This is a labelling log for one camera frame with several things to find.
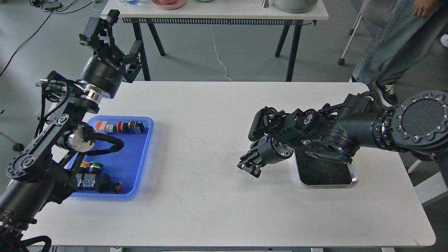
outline plastic tray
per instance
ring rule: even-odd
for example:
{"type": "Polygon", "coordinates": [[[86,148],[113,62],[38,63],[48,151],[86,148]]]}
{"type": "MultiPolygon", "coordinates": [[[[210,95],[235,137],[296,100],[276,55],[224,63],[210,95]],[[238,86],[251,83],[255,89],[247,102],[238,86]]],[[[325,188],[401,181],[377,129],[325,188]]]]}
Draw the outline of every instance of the plastic tray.
{"type": "MultiPolygon", "coordinates": [[[[95,116],[87,123],[90,126],[94,126],[95,123],[99,121],[107,121],[109,124],[117,124],[119,121],[142,121],[144,131],[142,135],[127,133],[113,134],[113,136],[121,139],[125,143],[125,146],[120,151],[101,156],[86,156],[84,158],[84,161],[87,162],[101,162],[104,165],[101,169],[101,175],[103,173],[109,174],[111,182],[123,182],[123,187],[118,194],[111,191],[98,193],[95,190],[81,189],[73,193],[71,197],[101,199],[129,198],[134,195],[140,182],[140,176],[142,175],[143,164],[145,162],[154,122],[149,117],[95,116]]],[[[110,146],[110,143],[97,141],[92,150],[106,149],[110,146]]],[[[73,160],[74,158],[69,162],[68,167],[71,167],[73,160]]]]}

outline person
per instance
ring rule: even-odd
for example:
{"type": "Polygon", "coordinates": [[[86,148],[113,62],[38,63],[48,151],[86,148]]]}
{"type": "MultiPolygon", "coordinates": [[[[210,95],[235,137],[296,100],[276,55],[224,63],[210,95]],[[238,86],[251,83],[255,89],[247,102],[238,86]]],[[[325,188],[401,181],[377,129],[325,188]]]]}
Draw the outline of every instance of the person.
{"type": "Polygon", "coordinates": [[[397,0],[350,81],[366,84],[382,107],[397,104],[395,82],[425,57],[447,24],[448,0],[397,0]]]}

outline tabletop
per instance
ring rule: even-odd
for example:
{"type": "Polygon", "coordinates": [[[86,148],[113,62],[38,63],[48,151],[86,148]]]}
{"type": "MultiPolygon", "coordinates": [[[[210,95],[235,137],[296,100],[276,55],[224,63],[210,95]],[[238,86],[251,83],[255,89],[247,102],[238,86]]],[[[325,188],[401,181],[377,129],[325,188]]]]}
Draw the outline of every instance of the tabletop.
{"type": "Polygon", "coordinates": [[[344,189],[304,186],[293,158],[262,168],[260,178],[236,167],[260,108],[319,109],[363,91],[360,83],[123,83],[99,114],[154,120],[135,195],[47,204],[24,239],[176,248],[432,245],[434,232],[395,152],[361,148],[353,158],[359,183],[344,189]]]}
{"type": "Polygon", "coordinates": [[[261,3],[252,0],[212,0],[211,2],[187,0],[184,6],[174,10],[160,9],[151,0],[140,0],[138,4],[128,4],[125,0],[109,0],[101,15],[107,16],[111,9],[118,9],[120,17],[140,18],[328,19],[328,13],[322,0],[318,0],[313,9],[304,13],[287,12],[279,9],[273,3],[269,8],[262,8],[261,3]]]}

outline black robotic arm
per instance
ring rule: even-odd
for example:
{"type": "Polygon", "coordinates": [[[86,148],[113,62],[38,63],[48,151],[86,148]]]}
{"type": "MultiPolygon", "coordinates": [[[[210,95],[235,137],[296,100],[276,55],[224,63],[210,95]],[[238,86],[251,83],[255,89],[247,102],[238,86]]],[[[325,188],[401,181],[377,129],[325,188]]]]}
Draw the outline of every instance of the black robotic arm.
{"type": "Polygon", "coordinates": [[[47,236],[21,241],[22,231],[37,222],[34,217],[46,203],[61,204],[76,191],[76,174],[85,155],[116,152],[124,146],[120,139],[95,133],[82,121],[86,113],[99,111],[102,98],[113,98],[122,81],[134,81],[141,69],[138,58],[141,41],[134,42],[128,55],[115,45],[112,26],[119,13],[111,10],[106,19],[90,18],[88,21],[80,34],[80,44],[94,52],[77,81],[67,80],[53,71],[36,84],[42,88],[43,97],[58,104],[40,118],[36,137],[6,169],[13,182],[0,196],[1,252],[27,251],[27,246],[37,242],[44,242],[43,251],[47,252],[51,245],[47,236]],[[107,150],[91,151],[97,140],[113,145],[107,150]],[[53,146],[68,152],[55,161],[53,146]],[[71,168],[64,169],[73,158],[71,168]]]}
{"type": "Polygon", "coordinates": [[[249,132],[253,143],[237,166],[258,178],[260,168],[291,157],[299,147],[311,157],[349,164],[364,146],[437,161],[448,185],[447,126],[448,93],[438,90],[381,110],[367,92],[350,94],[342,104],[325,104],[318,111],[288,114],[265,107],[255,115],[249,132]]]}

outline gray floor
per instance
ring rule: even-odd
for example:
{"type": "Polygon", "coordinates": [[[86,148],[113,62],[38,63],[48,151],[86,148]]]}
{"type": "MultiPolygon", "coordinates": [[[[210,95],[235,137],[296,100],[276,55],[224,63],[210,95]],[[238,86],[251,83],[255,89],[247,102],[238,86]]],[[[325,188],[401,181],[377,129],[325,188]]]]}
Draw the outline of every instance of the gray floor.
{"type": "MultiPolygon", "coordinates": [[[[72,10],[88,2],[80,1],[72,10]]],[[[361,0],[324,0],[330,15],[329,21],[317,26],[305,26],[299,44],[293,81],[346,82],[372,39],[365,24],[360,26],[352,47],[346,55],[346,64],[337,65],[349,39],[348,31],[356,18],[361,0]]],[[[101,9],[105,2],[96,5],[101,9]]],[[[6,65],[14,50],[25,41],[45,20],[48,13],[31,7],[26,0],[9,0],[0,4],[0,68],[6,65]]],[[[99,17],[91,7],[72,14],[53,14],[41,31],[15,56],[9,68],[0,77],[0,130],[18,142],[27,144],[36,126],[36,110],[40,104],[39,89],[34,83],[56,70],[66,78],[76,79],[91,50],[78,43],[78,34],[88,17],[99,17]]],[[[161,57],[144,25],[143,37],[152,80],[159,81],[225,81],[225,69],[218,62],[213,47],[211,30],[217,52],[228,68],[233,81],[284,81],[288,65],[292,32],[287,37],[282,55],[273,56],[281,33],[280,26],[224,26],[215,25],[156,25],[167,55],[161,57]]],[[[127,52],[133,42],[130,24],[119,21],[114,26],[116,43],[127,52]]],[[[425,89],[448,87],[448,49],[436,41],[425,60],[411,68],[397,84],[400,100],[425,89]]],[[[0,167],[5,167],[15,153],[9,142],[0,138],[0,167]]],[[[404,155],[406,166],[414,161],[404,155]]],[[[437,171],[432,163],[410,176],[414,184],[437,171]]],[[[0,191],[8,180],[0,173],[0,191]]],[[[401,248],[397,251],[447,251],[448,201],[440,200],[425,208],[435,230],[437,241],[428,248],[401,248]]],[[[80,252],[84,248],[59,248],[60,252],[80,252]]],[[[108,251],[108,248],[87,248],[87,251],[108,251]]],[[[131,252],[147,251],[143,248],[127,249],[131,252]]],[[[379,249],[325,249],[325,251],[379,251],[379,249]]]]}

